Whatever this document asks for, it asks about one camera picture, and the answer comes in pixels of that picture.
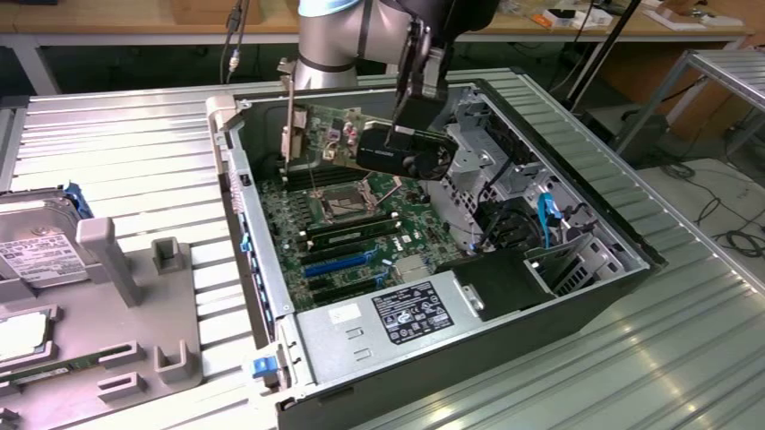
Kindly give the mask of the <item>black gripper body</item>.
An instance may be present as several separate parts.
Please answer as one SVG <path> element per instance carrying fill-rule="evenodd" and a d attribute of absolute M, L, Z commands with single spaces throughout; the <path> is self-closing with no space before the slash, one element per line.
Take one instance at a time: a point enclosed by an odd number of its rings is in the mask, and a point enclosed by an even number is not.
<path fill-rule="evenodd" d="M 440 112 L 445 103 L 443 59 L 444 50 L 432 41 L 429 27 L 412 20 L 395 84 L 393 128 L 425 130 Z"/>

